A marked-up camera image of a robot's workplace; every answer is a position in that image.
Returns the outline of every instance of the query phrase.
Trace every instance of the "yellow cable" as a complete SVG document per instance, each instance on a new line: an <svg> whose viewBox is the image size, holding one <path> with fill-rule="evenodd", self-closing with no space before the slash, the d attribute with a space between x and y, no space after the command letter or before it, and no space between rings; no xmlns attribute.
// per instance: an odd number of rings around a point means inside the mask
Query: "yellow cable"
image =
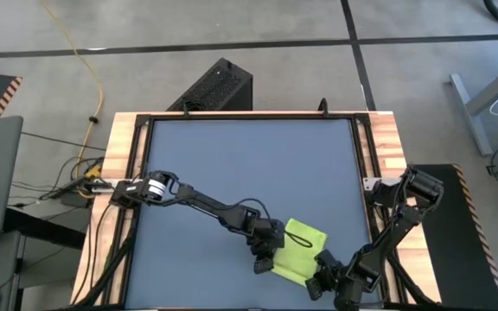
<svg viewBox="0 0 498 311"><path fill-rule="evenodd" d="M90 66L90 64L87 62L87 60L85 60L82 56L80 56L78 54L78 51L76 50L76 47L74 46L73 41L70 39L70 35L68 35L68 32L63 27L59 17L57 17L53 13L53 11L48 7L45 0L40 0L40 2L41 2L41 5L43 6L43 8L51 15L51 18L53 18L55 24L57 25L57 27L59 28L61 33L65 36L65 39L67 39L68 44L70 45L70 47L74 51L74 55L76 55L76 57L78 57L80 60L82 60L84 65L86 65L87 69L90 71L90 74L92 75L93 79L95 80L95 83L97 84L97 88L99 90L99 103L97 105L97 109L95 110L95 113L93 113L93 117L97 117L99 114L99 111L101 110L101 107L103 106L103 86L101 85L101 82L99 81L97 74L95 74L95 72L93 71L92 66ZM86 150L85 146L87 143L87 139L89 138L90 133L92 132L92 127L93 127L93 121L90 121L90 124L87 126L86 134L84 135L84 142L82 143L82 148L80 149L80 153L78 154L78 160L77 160L76 164L80 163L82 156L84 155L84 151ZM76 169L74 170L74 178L78 178L79 168L80 168L80 165L76 165ZM78 194L86 199L91 199L94 197L94 195L83 194L82 191L80 190L80 187L78 187Z"/></svg>

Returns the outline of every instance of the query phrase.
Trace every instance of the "gray floor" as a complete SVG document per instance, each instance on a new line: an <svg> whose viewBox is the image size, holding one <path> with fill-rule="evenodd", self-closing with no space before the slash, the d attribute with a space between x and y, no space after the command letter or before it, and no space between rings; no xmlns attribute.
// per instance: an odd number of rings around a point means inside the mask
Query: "gray floor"
<svg viewBox="0 0 498 311"><path fill-rule="evenodd" d="M480 0L349 0L360 38L493 35L498 23ZM347 39L338 0L48 0L79 48L117 48L236 41ZM0 0L0 52L66 49L67 43L36 0ZM498 41L362 46L377 108L395 111L408 162L460 164L498 263L498 184L453 105L450 73L460 73L471 94L498 74ZM315 110L325 97L336 110L365 110L350 46L262 48L89 56L105 88L101 123L91 145L105 147L117 111L166 109L218 58L255 76L255 110ZM4 116L22 115L24 129L80 143L97 90L74 57L0 59L0 73L24 82ZM498 118L483 116L498 146ZM78 149L23 136L15 179L54 182L61 164ZM101 152L89 151L87 156ZM14 195L28 195L17 191ZM66 211L57 203L28 206L47 216ZM86 211L60 222L82 228ZM31 247L31 260L52 250ZM79 253L53 259L73 277ZM35 271L30 276L35 282ZM69 280L26 291L24 310L68 302Z"/></svg>

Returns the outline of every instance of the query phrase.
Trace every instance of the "yellow-green towel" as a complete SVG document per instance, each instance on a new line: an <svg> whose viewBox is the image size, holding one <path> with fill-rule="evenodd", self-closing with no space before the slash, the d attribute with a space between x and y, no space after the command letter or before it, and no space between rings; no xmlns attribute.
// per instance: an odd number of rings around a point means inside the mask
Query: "yellow-green towel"
<svg viewBox="0 0 498 311"><path fill-rule="evenodd" d="M272 272L305 286L316 272L315 256L324 249L328 235L295 219L287 222L285 230L309 240L312 247L302 247L285 235L285 247L276 250Z"/></svg>

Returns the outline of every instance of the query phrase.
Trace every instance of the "orange and black striped tape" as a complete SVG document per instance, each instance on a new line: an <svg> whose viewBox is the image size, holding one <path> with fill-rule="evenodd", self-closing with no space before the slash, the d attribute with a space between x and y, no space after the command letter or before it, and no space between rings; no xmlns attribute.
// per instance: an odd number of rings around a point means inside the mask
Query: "orange and black striped tape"
<svg viewBox="0 0 498 311"><path fill-rule="evenodd" d="M489 249L488 241L485 238L485 233L483 233L482 225L480 225L480 220L477 217L476 206L472 202L472 197L470 196L470 192L468 190L468 186L466 186L466 181L464 181L463 170L456 164L453 164L453 167L456 170L456 174L458 175L458 180L460 181L460 185L463 188L464 197L466 198L466 202L468 203L468 209L470 210L470 214L472 215L472 220L474 220L474 225L476 225L477 235L482 242L483 251L485 252L485 258L489 263L489 268L491 269L491 274L493 275L493 279L495 280L495 285L498 288L498 269L495 260L493 259L493 255L491 255L491 250Z"/></svg>
<svg viewBox="0 0 498 311"><path fill-rule="evenodd" d="M12 100L13 96L15 96L16 91L18 91L18 88L20 87L22 83L22 78L21 77L15 77L7 87L7 90L3 93L3 96L0 98L0 117L3 115L3 112L5 111L5 108L7 108L7 105L10 103Z"/></svg>

